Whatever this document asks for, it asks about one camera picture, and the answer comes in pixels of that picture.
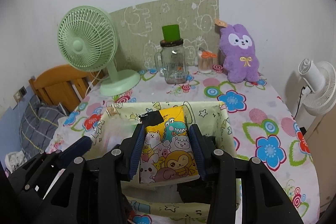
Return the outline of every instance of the wooden headboard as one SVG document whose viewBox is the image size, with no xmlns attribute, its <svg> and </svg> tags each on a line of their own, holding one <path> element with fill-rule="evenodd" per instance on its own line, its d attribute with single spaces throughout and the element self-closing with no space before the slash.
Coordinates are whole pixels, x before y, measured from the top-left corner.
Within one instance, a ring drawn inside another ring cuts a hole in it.
<svg viewBox="0 0 336 224">
<path fill-rule="evenodd" d="M 62 103 L 70 112 L 75 110 L 84 99 L 88 88 L 88 81 L 92 81 L 97 72 L 84 72 L 75 69 L 70 65 L 54 67 L 42 73 L 34 80 L 29 80 L 33 92 L 48 105 Z M 73 85 L 76 87 L 81 98 L 78 97 Z"/>
</svg>

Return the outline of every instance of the green patterned board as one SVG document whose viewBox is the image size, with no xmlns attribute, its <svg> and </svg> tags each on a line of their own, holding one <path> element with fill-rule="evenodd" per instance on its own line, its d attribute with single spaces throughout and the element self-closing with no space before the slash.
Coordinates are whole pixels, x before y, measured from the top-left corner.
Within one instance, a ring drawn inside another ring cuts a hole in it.
<svg viewBox="0 0 336 224">
<path fill-rule="evenodd" d="M 115 55 L 118 70 L 153 69 L 154 54 L 163 40 L 162 26 L 179 24 L 184 39 L 186 62 L 195 65 L 202 47 L 218 53 L 218 0 L 157 0 L 110 13 L 119 35 Z"/>
</svg>

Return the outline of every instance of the silver bolt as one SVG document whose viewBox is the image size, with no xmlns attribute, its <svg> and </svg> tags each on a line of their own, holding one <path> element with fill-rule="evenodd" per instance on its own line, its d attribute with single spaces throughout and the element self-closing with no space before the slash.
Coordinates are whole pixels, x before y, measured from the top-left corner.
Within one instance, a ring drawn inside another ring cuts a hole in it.
<svg viewBox="0 0 336 224">
<path fill-rule="evenodd" d="M 120 149 L 113 149 L 111 154 L 114 155 L 114 156 L 118 156 L 118 155 L 121 154 L 121 150 Z"/>
<path fill-rule="evenodd" d="M 77 157 L 77 158 L 75 158 L 75 159 L 73 160 L 73 162 L 74 162 L 75 164 L 80 164 L 82 161 L 83 161 L 83 158 L 82 158 L 82 157 Z"/>
<path fill-rule="evenodd" d="M 261 160 L 260 160 L 260 158 L 258 158 L 258 157 L 253 157 L 253 158 L 252 158 L 252 162 L 253 162 L 254 164 L 259 164 L 259 163 L 261 163 Z"/>
<path fill-rule="evenodd" d="M 221 155 L 224 154 L 223 150 L 221 150 L 221 149 L 215 149 L 213 152 L 214 152 L 214 154 L 217 155 L 217 156 L 221 156 Z"/>
</svg>

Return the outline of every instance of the fan stand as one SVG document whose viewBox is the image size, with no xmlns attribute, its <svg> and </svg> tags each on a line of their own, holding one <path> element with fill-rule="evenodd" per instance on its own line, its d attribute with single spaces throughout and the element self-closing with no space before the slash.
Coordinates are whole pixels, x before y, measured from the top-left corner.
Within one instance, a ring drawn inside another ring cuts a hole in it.
<svg viewBox="0 0 336 224">
<path fill-rule="evenodd" d="M 104 96 L 122 94 L 140 82 L 140 74 L 131 69 L 117 71 L 113 60 L 108 63 L 107 71 L 109 72 L 109 77 L 103 80 L 100 86 L 100 93 Z"/>
</svg>

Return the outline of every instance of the yellow bow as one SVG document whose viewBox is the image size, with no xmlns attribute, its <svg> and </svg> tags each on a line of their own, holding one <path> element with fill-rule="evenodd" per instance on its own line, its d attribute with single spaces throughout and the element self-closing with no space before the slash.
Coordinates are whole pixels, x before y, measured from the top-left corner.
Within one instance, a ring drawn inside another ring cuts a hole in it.
<svg viewBox="0 0 336 224">
<path fill-rule="evenodd" d="M 246 66 L 251 67 L 251 65 L 249 63 L 249 61 L 252 61 L 252 57 L 251 56 L 249 56 L 248 58 L 242 56 L 239 60 L 243 61 L 243 62 L 245 61 L 244 67 L 246 67 Z"/>
</svg>

